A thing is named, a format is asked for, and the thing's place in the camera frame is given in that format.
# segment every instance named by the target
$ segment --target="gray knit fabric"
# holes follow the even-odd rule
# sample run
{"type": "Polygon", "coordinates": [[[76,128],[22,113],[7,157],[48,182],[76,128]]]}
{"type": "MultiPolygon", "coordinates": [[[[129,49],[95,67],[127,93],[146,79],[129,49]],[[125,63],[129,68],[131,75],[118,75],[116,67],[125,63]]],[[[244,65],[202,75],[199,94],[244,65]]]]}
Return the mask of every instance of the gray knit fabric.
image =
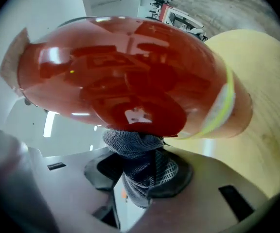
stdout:
{"type": "Polygon", "coordinates": [[[128,197],[138,207],[149,205],[146,195],[150,188],[167,182],[177,173],[177,164],[161,151],[162,137],[108,130],[103,140],[122,157],[122,182],[128,197]]]}

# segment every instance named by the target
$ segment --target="beige curved surface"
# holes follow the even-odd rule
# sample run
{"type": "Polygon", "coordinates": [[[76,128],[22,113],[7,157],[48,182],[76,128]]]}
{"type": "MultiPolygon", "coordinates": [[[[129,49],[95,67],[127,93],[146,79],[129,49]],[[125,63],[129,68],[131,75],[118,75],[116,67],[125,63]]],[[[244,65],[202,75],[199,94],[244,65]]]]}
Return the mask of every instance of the beige curved surface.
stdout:
{"type": "Polygon", "coordinates": [[[252,120],[233,138],[165,141],[224,162],[272,197],[280,192],[280,42],[265,33],[233,30],[212,37],[206,44],[234,70],[250,93],[252,120]]]}

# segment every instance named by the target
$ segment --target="black slot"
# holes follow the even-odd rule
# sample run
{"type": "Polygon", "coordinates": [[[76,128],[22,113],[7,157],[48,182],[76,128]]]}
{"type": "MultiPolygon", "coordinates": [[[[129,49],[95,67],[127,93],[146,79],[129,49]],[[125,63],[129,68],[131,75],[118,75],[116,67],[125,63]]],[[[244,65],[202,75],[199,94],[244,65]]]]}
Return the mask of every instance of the black slot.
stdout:
{"type": "Polygon", "coordinates": [[[62,168],[64,166],[67,166],[67,165],[62,163],[62,162],[59,162],[59,163],[48,165],[47,167],[50,171],[52,171],[52,170],[55,170],[55,169],[58,169],[58,168],[62,168]]]}
{"type": "Polygon", "coordinates": [[[252,207],[247,203],[247,201],[234,186],[226,185],[220,187],[219,191],[239,221],[243,221],[246,217],[254,212],[252,207]]]}

